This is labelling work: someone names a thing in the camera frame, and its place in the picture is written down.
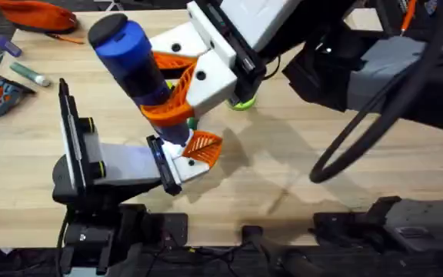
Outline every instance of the green marker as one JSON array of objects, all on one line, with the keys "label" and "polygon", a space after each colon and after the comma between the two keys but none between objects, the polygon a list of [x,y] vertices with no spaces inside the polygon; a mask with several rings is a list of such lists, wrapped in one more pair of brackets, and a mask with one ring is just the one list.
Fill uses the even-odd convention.
[{"label": "green marker", "polygon": [[20,74],[21,76],[27,78],[30,81],[33,81],[37,85],[41,85],[43,87],[48,87],[51,85],[51,81],[49,81],[44,75],[38,74],[37,72],[23,65],[20,65],[17,62],[13,62],[12,65],[10,65],[9,67],[14,72]]}]

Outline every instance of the green object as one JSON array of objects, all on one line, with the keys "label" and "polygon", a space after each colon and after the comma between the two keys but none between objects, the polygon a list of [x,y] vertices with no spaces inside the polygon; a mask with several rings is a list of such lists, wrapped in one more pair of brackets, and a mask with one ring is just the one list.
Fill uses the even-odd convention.
[{"label": "green object", "polygon": [[190,129],[197,130],[198,129],[199,119],[197,118],[188,118],[188,126]]},{"label": "green object", "polygon": [[21,76],[27,78],[28,80],[35,82],[38,85],[41,85],[43,87],[48,87],[51,85],[51,81],[49,81],[45,76],[38,74],[37,72],[17,62],[13,62],[9,66],[9,68],[11,68],[14,72],[20,74]]},{"label": "green object", "polygon": [[237,105],[231,105],[230,102],[227,102],[227,103],[228,103],[228,106],[230,106],[230,108],[235,111],[246,111],[254,105],[255,95],[251,100],[249,100],[245,103],[238,103]]}]

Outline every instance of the marker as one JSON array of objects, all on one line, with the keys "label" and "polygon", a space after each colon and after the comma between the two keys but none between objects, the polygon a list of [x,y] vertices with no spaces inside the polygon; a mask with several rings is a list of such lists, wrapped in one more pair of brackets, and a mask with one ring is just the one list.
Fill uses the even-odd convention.
[{"label": "marker", "polygon": [[408,5],[408,12],[406,13],[406,16],[403,20],[403,24],[401,25],[400,36],[403,36],[406,30],[408,30],[409,24],[411,23],[413,16],[415,16],[415,6],[416,6],[416,0],[410,0]]},{"label": "marker", "polygon": [[14,72],[20,74],[21,76],[27,78],[30,81],[33,81],[37,85],[41,85],[43,87],[48,87],[51,85],[51,81],[49,81],[44,75],[38,74],[37,72],[27,68],[23,65],[20,65],[17,62],[13,62],[9,68],[11,68]]},{"label": "marker", "polygon": [[0,35],[0,48],[10,53],[13,57],[22,55],[22,50],[13,42],[10,42],[4,35]]}]

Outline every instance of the screw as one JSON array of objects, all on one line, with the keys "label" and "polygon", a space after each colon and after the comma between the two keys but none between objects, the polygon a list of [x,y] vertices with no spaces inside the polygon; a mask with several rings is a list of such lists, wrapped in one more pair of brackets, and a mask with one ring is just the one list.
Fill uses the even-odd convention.
[{"label": "screw", "polygon": [[174,44],[172,45],[172,51],[173,51],[173,52],[179,52],[179,51],[181,51],[181,49],[182,49],[182,47],[181,47],[181,45],[178,44],[178,43],[174,43]]},{"label": "screw", "polygon": [[196,78],[200,81],[206,79],[206,73],[203,71],[200,71],[198,73],[196,73]]}]

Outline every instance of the wooden tabletop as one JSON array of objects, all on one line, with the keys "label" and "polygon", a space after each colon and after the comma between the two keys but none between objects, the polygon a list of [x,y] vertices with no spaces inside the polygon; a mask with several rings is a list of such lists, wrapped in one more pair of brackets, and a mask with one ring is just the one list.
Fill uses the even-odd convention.
[{"label": "wooden tabletop", "polygon": [[[126,14],[149,36],[188,20],[185,11]],[[85,36],[106,13],[77,15],[82,30],[74,35]],[[15,58],[4,57],[0,74],[38,94],[0,118],[0,247],[52,247],[65,211],[52,201],[52,168],[64,151],[58,79],[69,84],[80,115],[93,117],[103,142],[145,145],[154,131],[90,45],[22,31],[13,41],[24,52],[17,60],[54,85],[41,88],[23,79],[9,69]],[[294,54],[285,55],[283,65]],[[202,118],[200,129],[224,139],[220,159],[207,175],[185,184],[176,197],[157,188],[129,202],[153,212],[187,213],[191,245],[234,245],[245,224],[266,227],[280,242],[314,244],[307,229],[315,212],[364,211],[386,195],[443,199],[443,131],[406,121],[337,178],[311,183],[311,167],[354,114],[302,101],[278,73],[261,86],[251,110],[220,105]]]}]

